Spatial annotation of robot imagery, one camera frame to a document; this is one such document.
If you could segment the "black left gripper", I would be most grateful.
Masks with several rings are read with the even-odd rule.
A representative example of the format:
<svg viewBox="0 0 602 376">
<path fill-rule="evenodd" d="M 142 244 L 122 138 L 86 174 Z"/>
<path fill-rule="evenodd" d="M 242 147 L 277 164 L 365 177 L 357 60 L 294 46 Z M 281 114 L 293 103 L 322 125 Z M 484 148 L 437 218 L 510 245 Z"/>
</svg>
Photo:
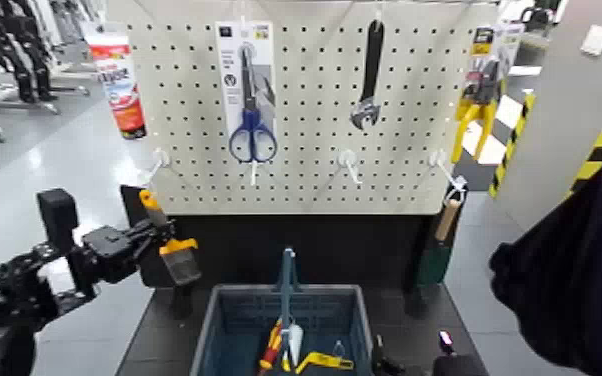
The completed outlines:
<svg viewBox="0 0 602 376">
<path fill-rule="evenodd" d="M 164 247 L 174 236 L 169 224 L 143 219 L 128 233 L 111 226 L 102 226 L 82 237 L 67 254 L 74 282 L 94 285 L 99 282 L 116 284 L 137 270 L 137 259 L 147 248 Z"/>
</svg>

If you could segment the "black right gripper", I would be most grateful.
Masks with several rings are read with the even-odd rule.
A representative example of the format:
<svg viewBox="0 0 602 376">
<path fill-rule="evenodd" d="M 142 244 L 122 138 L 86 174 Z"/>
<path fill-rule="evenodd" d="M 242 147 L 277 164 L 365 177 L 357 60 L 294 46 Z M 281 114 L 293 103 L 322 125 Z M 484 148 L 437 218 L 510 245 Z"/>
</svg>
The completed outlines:
<svg viewBox="0 0 602 376">
<path fill-rule="evenodd" d="M 444 355 L 433 362 L 432 376 L 487 376 L 488 373 L 478 359 L 472 355 L 457 355 L 454 342 L 446 330 L 438 332 L 439 348 Z M 402 376 L 406 369 L 385 354 L 380 334 L 374 337 L 371 351 L 371 370 L 374 376 Z"/>
</svg>

